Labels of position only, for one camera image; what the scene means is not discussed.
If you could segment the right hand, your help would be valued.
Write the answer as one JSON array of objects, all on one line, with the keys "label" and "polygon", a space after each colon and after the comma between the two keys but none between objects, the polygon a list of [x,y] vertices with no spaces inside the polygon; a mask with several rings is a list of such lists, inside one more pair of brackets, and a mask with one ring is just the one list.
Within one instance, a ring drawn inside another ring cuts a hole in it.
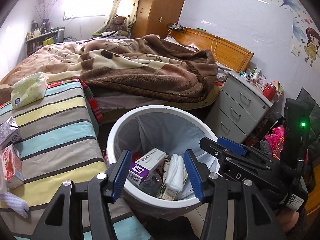
[{"label": "right hand", "polygon": [[285,208],[277,215],[277,221],[280,223],[284,232],[289,232],[297,224],[299,213],[291,209]]}]

